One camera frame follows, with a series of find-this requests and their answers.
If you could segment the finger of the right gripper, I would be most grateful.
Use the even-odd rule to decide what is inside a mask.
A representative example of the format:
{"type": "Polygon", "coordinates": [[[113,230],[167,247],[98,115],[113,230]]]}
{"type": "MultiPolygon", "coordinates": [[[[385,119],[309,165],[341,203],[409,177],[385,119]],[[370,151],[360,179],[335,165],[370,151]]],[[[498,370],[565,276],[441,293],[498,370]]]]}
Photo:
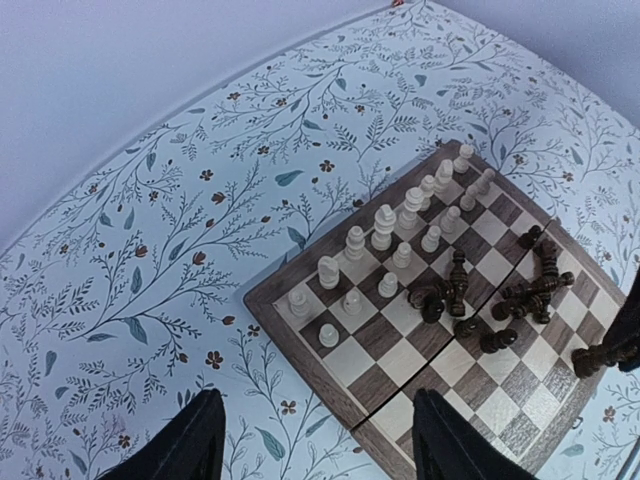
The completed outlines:
{"type": "Polygon", "coordinates": [[[639,368],[639,294],[640,274],[637,273],[624,305],[602,340],[609,354],[627,354],[624,360],[618,362],[621,372],[632,372],[639,368]]]}

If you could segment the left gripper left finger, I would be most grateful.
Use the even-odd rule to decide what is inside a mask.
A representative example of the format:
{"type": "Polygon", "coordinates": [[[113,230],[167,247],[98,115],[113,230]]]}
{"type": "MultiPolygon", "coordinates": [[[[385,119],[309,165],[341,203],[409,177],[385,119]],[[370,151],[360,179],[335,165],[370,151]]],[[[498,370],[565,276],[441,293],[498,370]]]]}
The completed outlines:
{"type": "Polygon", "coordinates": [[[203,390],[141,450],[106,471],[114,480],[219,479],[226,415],[221,393],[203,390]]]}

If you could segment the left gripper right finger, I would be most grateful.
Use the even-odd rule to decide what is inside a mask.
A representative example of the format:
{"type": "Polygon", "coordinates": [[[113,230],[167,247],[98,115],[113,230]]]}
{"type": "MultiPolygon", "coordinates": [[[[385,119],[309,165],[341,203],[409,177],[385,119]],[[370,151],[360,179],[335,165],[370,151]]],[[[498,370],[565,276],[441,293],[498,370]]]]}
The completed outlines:
{"type": "Polygon", "coordinates": [[[533,480],[496,450],[435,390],[414,396],[413,455],[419,479],[533,480]]]}

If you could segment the dark piece placed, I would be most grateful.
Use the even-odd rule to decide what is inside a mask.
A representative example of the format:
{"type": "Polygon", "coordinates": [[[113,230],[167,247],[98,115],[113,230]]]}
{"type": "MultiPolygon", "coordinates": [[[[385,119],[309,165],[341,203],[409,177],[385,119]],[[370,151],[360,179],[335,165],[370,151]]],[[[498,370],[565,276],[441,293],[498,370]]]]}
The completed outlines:
{"type": "Polygon", "coordinates": [[[574,350],[571,354],[571,362],[574,373],[579,379],[589,378],[602,367],[613,367],[617,364],[612,351],[602,344],[574,350]]]}

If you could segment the wooden chess board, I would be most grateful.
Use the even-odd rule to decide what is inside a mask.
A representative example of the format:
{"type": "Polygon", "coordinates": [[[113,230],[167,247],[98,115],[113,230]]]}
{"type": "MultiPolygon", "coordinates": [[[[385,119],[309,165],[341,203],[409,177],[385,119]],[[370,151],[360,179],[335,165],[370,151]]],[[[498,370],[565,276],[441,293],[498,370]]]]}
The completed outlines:
{"type": "MultiPolygon", "coordinates": [[[[296,258],[261,281],[245,304],[284,356],[343,426],[394,479],[411,479],[413,399],[420,389],[441,393],[502,454],[536,472],[550,457],[597,386],[573,372],[574,350],[598,343],[624,302],[624,294],[584,249],[526,194],[505,177],[491,185],[514,205],[504,211],[513,235],[505,250],[518,263],[483,308],[465,315],[469,287],[465,255],[453,254],[448,280],[409,294],[425,323],[443,312],[455,318],[449,343],[430,359],[401,354],[375,363],[355,352],[321,359],[283,322],[274,303],[307,274],[298,261],[315,261],[321,286],[336,287],[339,267],[322,254],[330,233],[346,229],[346,253],[359,259],[362,222],[373,223],[371,244],[389,248],[396,226],[410,229],[416,214],[447,190],[454,173],[478,158],[458,141],[429,157],[349,216],[296,258]]],[[[432,252],[442,233],[454,230],[463,211],[451,206],[429,229],[422,247],[432,252]]]]}

